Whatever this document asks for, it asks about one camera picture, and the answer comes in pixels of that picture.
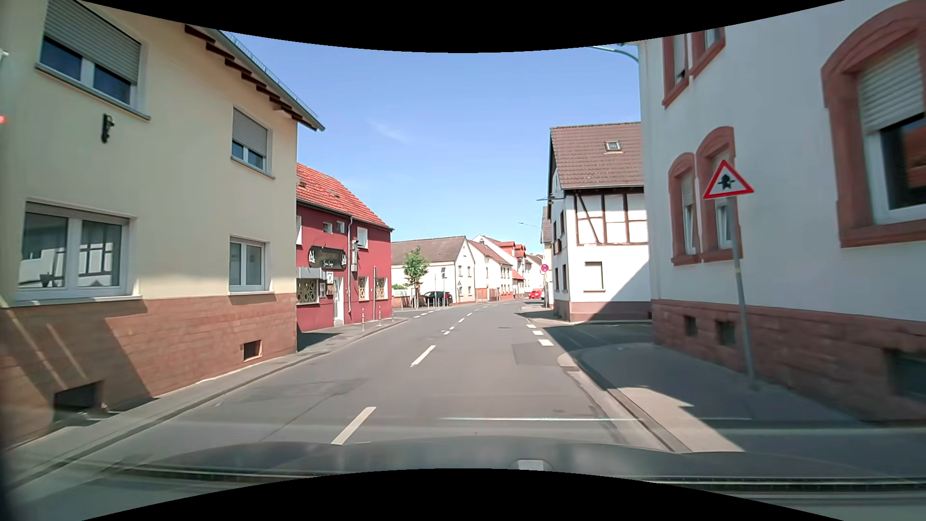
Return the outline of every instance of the black car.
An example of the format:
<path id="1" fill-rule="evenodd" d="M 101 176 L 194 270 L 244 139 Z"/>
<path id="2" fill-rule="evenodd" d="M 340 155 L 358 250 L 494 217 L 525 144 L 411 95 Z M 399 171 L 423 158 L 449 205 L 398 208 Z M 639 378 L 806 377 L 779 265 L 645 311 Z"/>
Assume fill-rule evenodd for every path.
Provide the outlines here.
<path id="1" fill-rule="evenodd" d="M 444 295 L 444 302 L 441 302 L 442 294 Z M 449 291 L 429 291 L 422 296 L 432 306 L 449 306 L 454 301 L 454 296 Z"/>

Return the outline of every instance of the building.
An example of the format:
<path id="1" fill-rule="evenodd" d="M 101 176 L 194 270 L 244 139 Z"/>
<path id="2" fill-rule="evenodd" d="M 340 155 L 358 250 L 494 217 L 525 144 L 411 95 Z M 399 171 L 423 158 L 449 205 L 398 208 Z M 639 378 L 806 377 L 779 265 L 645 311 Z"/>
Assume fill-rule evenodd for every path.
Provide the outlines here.
<path id="1" fill-rule="evenodd" d="M 550 130 L 550 271 L 568 321 L 650 316 L 641 144 L 638 122 Z"/>
<path id="2" fill-rule="evenodd" d="M 299 330 L 392 316 L 393 229 L 330 175 L 297 164 L 296 176 Z"/>
<path id="3" fill-rule="evenodd" d="M 477 300 L 513 299 L 511 263 L 487 243 L 469 241 L 476 263 Z"/>
<path id="4" fill-rule="evenodd" d="M 454 296 L 454 302 L 476 300 L 476 266 L 463 235 L 393 242 L 392 274 L 397 284 L 408 283 L 405 259 L 417 247 L 421 247 L 421 255 L 430 263 L 428 273 L 421 277 L 422 296 L 430 291 L 447 291 Z"/>
<path id="5" fill-rule="evenodd" d="M 295 351 L 296 127 L 226 32 L 0 5 L 5 442 Z"/>
<path id="6" fill-rule="evenodd" d="M 924 2 L 845 0 L 640 43 L 660 344 L 744 370 L 732 219 L 757 374 L 926 414 L 924 31 Z M 701 198 L 722 159 L 736 211 Z"/>

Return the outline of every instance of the triangular warning sign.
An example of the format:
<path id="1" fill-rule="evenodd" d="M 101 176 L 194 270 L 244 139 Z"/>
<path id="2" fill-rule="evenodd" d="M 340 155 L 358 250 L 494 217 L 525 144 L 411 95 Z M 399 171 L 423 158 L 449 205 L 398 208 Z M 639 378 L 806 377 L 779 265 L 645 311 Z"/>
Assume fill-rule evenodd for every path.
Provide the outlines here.
<path id="1" fill-rule="evenodd" d="M 714 176 L 710 178 L 707 184 L 707 191 L 704 193 L 705 199 L 716 199 L 719 197 L 741 196 L 742 194 L 752 194 L 756 190 L 743 179 L 743 176 L 736 172 L 726 159 L 720 162 Z"/>

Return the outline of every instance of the sky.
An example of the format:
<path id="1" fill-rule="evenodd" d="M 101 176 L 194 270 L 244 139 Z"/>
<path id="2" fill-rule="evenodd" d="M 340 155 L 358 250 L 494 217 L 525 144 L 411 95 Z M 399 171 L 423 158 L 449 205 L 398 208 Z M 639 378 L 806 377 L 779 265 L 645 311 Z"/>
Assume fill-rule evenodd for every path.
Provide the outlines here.
<path id="1" fill-rule="evenodd" d="M 616 53 L 410 53 L 235 35 L 325 126 L 299 125 L 297 160 L 341 181 L 393 241 L 487 235 L 543 252 L 536 199 L 550 127 L 640 120 L 636 62 Z"/>

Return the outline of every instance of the red building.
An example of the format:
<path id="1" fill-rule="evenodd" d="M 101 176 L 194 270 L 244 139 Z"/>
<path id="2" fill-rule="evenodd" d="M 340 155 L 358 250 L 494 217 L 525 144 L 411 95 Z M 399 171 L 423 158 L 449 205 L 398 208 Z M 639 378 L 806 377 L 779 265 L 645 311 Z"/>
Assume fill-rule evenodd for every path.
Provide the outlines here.
<path id="1" fill-rule="evenodd" d="M 392 316 L 392 228 L 330 175 L 296 164 L 296 322 L 303 333 Z"/>

